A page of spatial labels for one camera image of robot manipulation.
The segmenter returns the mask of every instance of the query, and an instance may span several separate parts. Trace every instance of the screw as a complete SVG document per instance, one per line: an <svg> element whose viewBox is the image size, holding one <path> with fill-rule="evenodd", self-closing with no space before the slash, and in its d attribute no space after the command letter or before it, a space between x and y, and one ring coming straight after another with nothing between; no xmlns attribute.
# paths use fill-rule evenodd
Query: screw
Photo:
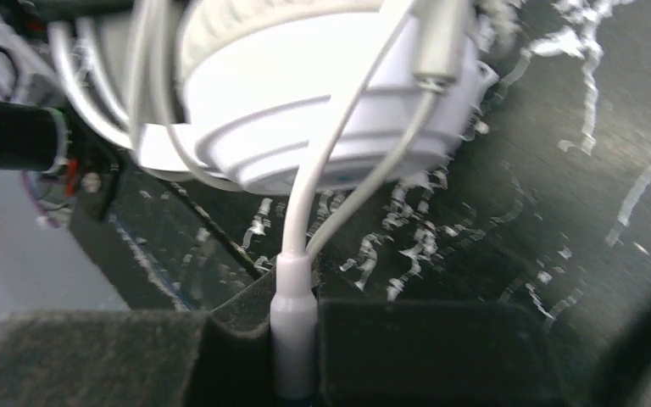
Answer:
<svg viewBox="0 0 651 407"><path fill-rule="evenodd" d="M88 193L96 193L101 189L101 177L95 172L89 172L83 176L81 187Z"/></svg>

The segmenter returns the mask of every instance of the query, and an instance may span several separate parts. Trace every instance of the white ear cup housing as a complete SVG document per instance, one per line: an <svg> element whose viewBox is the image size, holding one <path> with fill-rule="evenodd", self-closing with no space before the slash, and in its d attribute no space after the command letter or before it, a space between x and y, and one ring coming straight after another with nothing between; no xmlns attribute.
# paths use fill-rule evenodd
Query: white ear cup housing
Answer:
<svg viewBox="0 0 651 407"><path fill-rule="evenodd" d="M198 159L248 192L288 194L308 140L324 127L334 84L376 30L379 3L360 0L359 7L373 10L331 12L252 30L209 55L194 51L193 39L184 37L181 95ZM401 137L420 101L421 89L410 73L417 30L414 17L387 53L333 150L319 189L357 186ZM188 32L186 24L182 34ZM193 54L199 52L205 59L196 64ZM459 146L481 96L477 54L475 43L467 40L459 81L391 179L437 167Z"/></svg>

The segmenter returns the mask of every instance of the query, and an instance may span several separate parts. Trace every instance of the black tube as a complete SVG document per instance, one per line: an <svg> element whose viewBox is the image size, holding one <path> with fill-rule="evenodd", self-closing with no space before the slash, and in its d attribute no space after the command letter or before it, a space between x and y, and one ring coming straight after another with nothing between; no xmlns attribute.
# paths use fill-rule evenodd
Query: black tube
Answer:
<svg viewBox="0 0 651 407"><path fill-rule="evenodd" d="M0 170L52 169L65 153L66 132L57 110L0 102Z"/></svg>

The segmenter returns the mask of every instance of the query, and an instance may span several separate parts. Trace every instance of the white cable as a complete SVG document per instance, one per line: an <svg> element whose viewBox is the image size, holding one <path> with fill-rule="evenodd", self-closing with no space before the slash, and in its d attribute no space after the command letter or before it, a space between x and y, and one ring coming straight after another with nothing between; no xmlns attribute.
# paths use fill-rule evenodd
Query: white cable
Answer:
<svg viewBox="0 0 651 407"><path fill-rule="evenodd" d="M76 32L83 45L86 53L91 60L91 76L93 85L96 87L98 94L101 96L106 108L114 118L126 128L128 126L128 114L124 106L111 85L109 74L103 63L103 55L98 46L98 36L96 34L96 23L91 17L81 17L76 20Z"/></svg>
<svg viewBox="0 0 651 407"><path fill-rule="evenodd" d="M341 203L336 213L329 217L318 228L318 231L308 242L306 252L311 261L315 259L328 240L336 233L355 211L375 193L383 182L392 174L403 156L408 153L410 146L418 138L420 131L427 125L433 110L437 106L440 94L424 91L420 106L415 111L408 129L403 134L395 148L376 166L357 188Z"/></svg>
<svg viewBox="0 0 651 407"><path fill-rule="evenodd" d="M311 291L311 261L305 250L315 191L360 94L398 38L414 3L415 0L383 3L380 30L366 33L374 36L372 47L363 50L353 65L353 74L342 78L342 86L331 94L325 132L310 140L296 174L288 201L283 247L275 261L275 296L270 303L275 393L282 399L307 399L316 389L318 302Z"/></svg>
<svg viewBox="0 0 651 407"><path fill-rule="evenodd" d="M129 29L129 44L125 63L125 107L128 115L128 137L131 145L138 149L141 142L141 103L143 82L146 80L147 69L144 65L148 61L147 44L153 39L151 24L156 18L157 5L148 1L133 3L131 13L131 27Z"/></svg>
<svg viewBox="0 0 651 407"><path fill-rule="evenodd" d="M133 42L131 43L135 44L135 47L147 47L148 43L145 41L144 37L147 35L148 30L153 30L155 28L155 36L153 36L153 53L151 54L150 60L150 73L152 88L151 91L153 92L151 96L153 98L153 104L155 107L155 113L156 117L158 118L158 122L159 124L165 126L169 138L173 143L176 152L178 153L178 156L181 158L181 160L183 160L184 164L186 164L186 167L191 171L192 175L197 180L210 187L222 189L225 191L241 191L242 189L235 182L222 180L218 177L207 174L197 162L191 159L191 157L188 155L188 152L181 145L181 141L179 140L173 126L173 123L175 122L175 115L173 114L173 106L170 97L173 92L173 88L170 83L169 69L172 62L168 59L167 52L169 46L167 42L167 39L169 38L169 3L165 2L164 0L152 0L150 2L148 0L141 0L140 2L136 2L134 4L134 7L149 7L149 4L150 10L148 12L151 13L150 18L148 18L149 15L147 14L146 19L140 22L135 22L135 24L142 24L142 26L136 28L136 32L140 32L143 37L134 38ZM132 52L136 57L141 57L143 54L145 54L145 51L138 48L134 49ZM142 65L136 64L136 61L133 62L134 64L129 69L130 75L132 75L132 77L129 77L129 80L134 81L132 85L136 88L130 89L129 94L131 98L127 99L132 103L139 100L139 98L133 97L135 95L139 95L141 92L140 88L142 87L142 82L137 81L137 79L139 76L142 77L143 71ZM137 121L137 113L136 115L133 115L134 111L137 111L137 109L133 109L132 105L129 106L129 108L130 109L128 113L131 119L130 131L132 133L134 129L140 129L141 124L139 121Z"/></svg>
<svg viewBox="0 0 651 407"><path fill-rule="evenodd" d="M342 78L340 87L331 94L327 104L328 117L324 135L310 140L293 182L286 211L282 253L305 254L310 210L323 168L331 157L333 148L348 123L360 94L387 50L398 38L415 1L385 0L383 2L379 12L382 18L380 30L369 33L374 36L372 47L363 50L360 59L353 61L353 75Z"/></svg>
<svg viewBox="0 0 651 407"><path fill-rule="evenodd" d="M48 41L56 71L66 96L83 120L101 137L126 149L131 149L128 135L103 117L101 111L82 89L71 59L71 34L69 23L59 21L48 25Z"/></svg>

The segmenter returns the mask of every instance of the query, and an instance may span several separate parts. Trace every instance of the black foam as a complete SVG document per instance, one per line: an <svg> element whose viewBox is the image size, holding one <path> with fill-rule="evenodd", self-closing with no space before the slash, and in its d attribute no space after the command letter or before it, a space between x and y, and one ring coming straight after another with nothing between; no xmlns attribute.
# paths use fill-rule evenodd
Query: black foam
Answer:
<svg viewBox="0 0 651 407"><path fill-rule="evenodd" d="M27 312L0 320L0 407L275 404L267 275L213 313Z"/></svg>
<svg viewBox="0 0 651 407"><path fill-rule="evenodd" d="M325 405L564 405L540 326L501 304L320 303Z"/></svg>

